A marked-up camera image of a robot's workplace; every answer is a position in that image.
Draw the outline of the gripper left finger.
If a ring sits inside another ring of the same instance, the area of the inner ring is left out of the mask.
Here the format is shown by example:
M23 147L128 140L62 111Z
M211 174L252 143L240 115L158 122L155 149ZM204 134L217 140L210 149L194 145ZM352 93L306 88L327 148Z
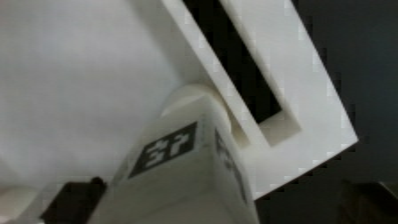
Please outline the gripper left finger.
M44 224L87 224L105 191L99 177L89 182L68 182L39 216Z

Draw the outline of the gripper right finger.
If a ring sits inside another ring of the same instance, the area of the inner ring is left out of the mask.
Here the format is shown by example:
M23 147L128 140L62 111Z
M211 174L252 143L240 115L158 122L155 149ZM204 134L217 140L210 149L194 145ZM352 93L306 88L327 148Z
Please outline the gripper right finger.
M343 181L339 224L398 224L398 196L380 182Z

